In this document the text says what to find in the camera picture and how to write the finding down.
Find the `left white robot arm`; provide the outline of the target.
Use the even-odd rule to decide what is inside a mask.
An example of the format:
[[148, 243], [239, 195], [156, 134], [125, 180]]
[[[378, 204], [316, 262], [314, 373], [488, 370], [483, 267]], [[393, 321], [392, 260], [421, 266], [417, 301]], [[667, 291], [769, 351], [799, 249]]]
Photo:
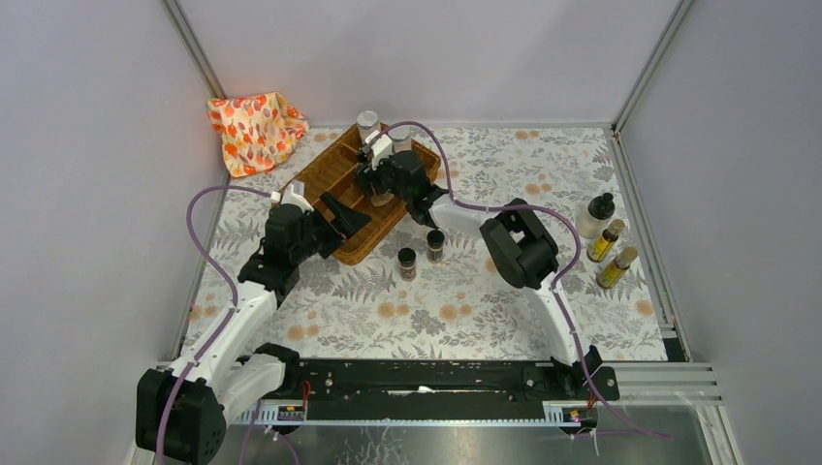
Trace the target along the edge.
[[272, 206], [258, 248], [229, 279], [232, 296], [221, 319], [167, 368], [150, 368], [137, 386], [135, 443], [157, 462], [170, 457], [207, 464], [226, 430], [253, 403], [272, 392], [287, 398], [301, 374], [286, 359], [267, 353], [235, 364], [256, 328], [284, 302], [300, 279], [300, 265], [327, 258], [371, 221], [330, 193], [320, 197], [327, 218], [294, 186], [270, 195]]

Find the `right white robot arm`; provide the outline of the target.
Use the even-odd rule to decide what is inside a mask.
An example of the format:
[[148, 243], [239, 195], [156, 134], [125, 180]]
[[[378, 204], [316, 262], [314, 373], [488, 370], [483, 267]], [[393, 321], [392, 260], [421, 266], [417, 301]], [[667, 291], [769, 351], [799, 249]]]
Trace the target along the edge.
[[434, 230], [454, 230], [485, 242], [495, 268], [510, 286], [519, 289], [548, 334], [551, 361], [558, 370], [557, 389], [579, 399], [594, 386], [602, 363], [598, 350], [583, 338], [560, 282], [558, 246], [537, 217], [540, 208], [523, 199], [501, 207], [470, 206], [434, 184], [420, 155], [406, 150], [376, 156], [357, 153], [355, 179], [368, 198], [392, 194], [406, 204], [412, 219]]

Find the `blue label pellet jar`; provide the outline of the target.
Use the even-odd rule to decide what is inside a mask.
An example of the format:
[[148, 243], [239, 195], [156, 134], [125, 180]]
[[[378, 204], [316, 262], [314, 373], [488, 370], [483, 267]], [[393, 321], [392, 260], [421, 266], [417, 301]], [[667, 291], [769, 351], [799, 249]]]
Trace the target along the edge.
[[360, 112], [356, 119], [361, 144], [366, 144], [372, 135], [381, 131], [378, 114], [370, 109]]
[[399, 153], [413, 149], [413, 138], [409, 125], [401, 125], [392, 128], [388, 132], [393, 145], [393, 152]]

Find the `yellow label sauce bottle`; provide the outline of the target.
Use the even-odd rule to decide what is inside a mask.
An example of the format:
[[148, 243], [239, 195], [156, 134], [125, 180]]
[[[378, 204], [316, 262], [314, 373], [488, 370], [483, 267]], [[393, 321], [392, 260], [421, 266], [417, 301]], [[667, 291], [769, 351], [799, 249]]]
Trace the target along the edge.
[[639, 251], [632, 246], [620, 251], [596, 277], [597, 284], [603, 289], [611, 289], [639, 257]]

